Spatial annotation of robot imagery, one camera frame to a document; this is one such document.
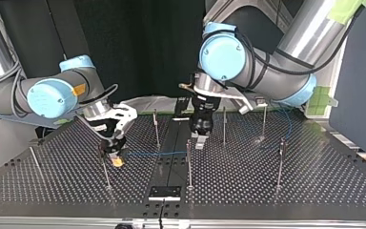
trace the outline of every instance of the light blue robot joint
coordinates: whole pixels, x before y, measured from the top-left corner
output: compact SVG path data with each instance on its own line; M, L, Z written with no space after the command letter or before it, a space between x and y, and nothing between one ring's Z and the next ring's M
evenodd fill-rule
M28 91L29 106L37 115L57 118L76 106L78 98L72 89L73 86L62 79L40 80Z
M214 23L207 24L204 34L213 31L234 31L236 26ZM211 78L226 81L235 78L246 65L246 52L242 43L233 33L222 32L209 37L202 45L200 54L201 68Z
M306 103L314 93L314 88L316 87L316 76L311 74L307 83L295 94L288 98L276 100L277 103L283 103L288 106L298 107Z
M77 69L77 68L95 68L92 60L87 55L79 55L74 58L62 61L59 63L59 68L61 72L70 69Z

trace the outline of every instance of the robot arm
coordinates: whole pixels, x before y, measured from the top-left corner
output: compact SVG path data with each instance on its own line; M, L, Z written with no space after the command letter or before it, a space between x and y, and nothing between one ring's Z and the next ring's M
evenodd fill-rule
M19 61L13 63L0 32L0 115L22 118L34 113L57 118L81 108L84 117L78 117L102 139L101 156L118 158L126 142L125 133L137 118L136 110L109 101L117 86L103 88L87 55L63 61L59 67L61 73L57 75L27 79L20 74Z
M203 73L196 75L193 86L192 132L208 135L213 128L212 115L219 106L220 98L237 100L240 97L238 90L224 86L226 81L288 106L297 107L307 102L316 86L313 73L323 69L335 57L348 31L366 6L361 5L360 0L347 3L352 14L340 20L333 16L338 8L336 1L306 0L273 54L255 49L236 26L208 23L199 53L199 66ZM350 18L350 26L334 54L316 67L320 57ZM253 109L246 101L240 105L242 114Z
M58 75L22 80L19 87L14 88L14 94L15 77L1 82L0 115L13 115L13 100L23 113L35 113L46 118L60 117L79 106L84 114L84 117L79 117L102 138L101 156L119 158L126 143L125 133L137 118L136 110L109 101L108 96L117 87L113 85L104 90L88 56L63 61L60 68Z

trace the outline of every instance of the vertical metal post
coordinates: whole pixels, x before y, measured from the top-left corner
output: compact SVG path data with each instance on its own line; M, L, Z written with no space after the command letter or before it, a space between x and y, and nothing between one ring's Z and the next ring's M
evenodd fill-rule
M153 125L155 126L155 132L156 132L156 145L158 148L160 148L160 142L159 142L159 131L158 131L158 123L157 123L157 113L156 109L153 111Z
M106 176L106 182L108 183L107 188L108 188L108 190L111 190L112 186L110 185L109 173L107 171L107 167L106 167L104 158L102 158L102 161L103 161L103 170L104 170L105 176Z
M281 175L283 169L283 161L284 156L287 154L287 142L284 137L282 137L280 141L279 154L280 154L280 167L278 168L277 190L281 189Z
M186 156L186 161L189 165L189 190L194 189L193 187L193 180L192 180L192 153L191 153L191 142L190 140L187 140L187 144L186 144L186 150L187 150L187 156Z
M227 143L227 131L226 131L226 125L227 125L227 111L224 107L224 146Z
M38 162L37 156L35 155L35 151L32 146L29 147L31 151L32 158L34 159L34 163L37 165L38 172L40 173L41 178L44 179L43 171L41 170L40 163Z
M266 117L267 117L267 106L264 107L264 114L263 114L263 129L261 133L263 139L265 138L265 131L266 131Z

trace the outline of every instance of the perforated metal table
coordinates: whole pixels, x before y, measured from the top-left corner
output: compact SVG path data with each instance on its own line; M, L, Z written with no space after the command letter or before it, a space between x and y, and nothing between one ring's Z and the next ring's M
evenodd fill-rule
M161 115L158 151L152 116L138 117L127 136L131 154L126 165L107 164L112 181L108 190L96 154L99 139L75 121L34 148L42 174L30 151L0 168L0 217L155 224L162 219L165 225L176 219L191 220L192 225L210 219L207 225L221 224L219 220L248 225L255 220L306 223L319 219L364 221L357 225L366 226L366 162L302 114L289 115L291 124L283 113L268 113L266 138L260 141L263 114L228 114L223 146L222 114L215 114L204 150L192 146L191 191L186 155L169 154L186 151L191 135L187 122ZM277 189L278 142L290 125L288 154ZM149 201L153 186L179 186L181 200ZM292 225L280 223L274 226Z

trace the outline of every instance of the small orange object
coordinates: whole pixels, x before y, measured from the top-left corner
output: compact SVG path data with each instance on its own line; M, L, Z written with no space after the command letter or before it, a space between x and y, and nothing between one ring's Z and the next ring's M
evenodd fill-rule
M124 160L120 156L112 158L112 165L117 168L121 167L124 165Z
M86 91L86 84L80 84L72 89L72 93L75 96L79 96Z

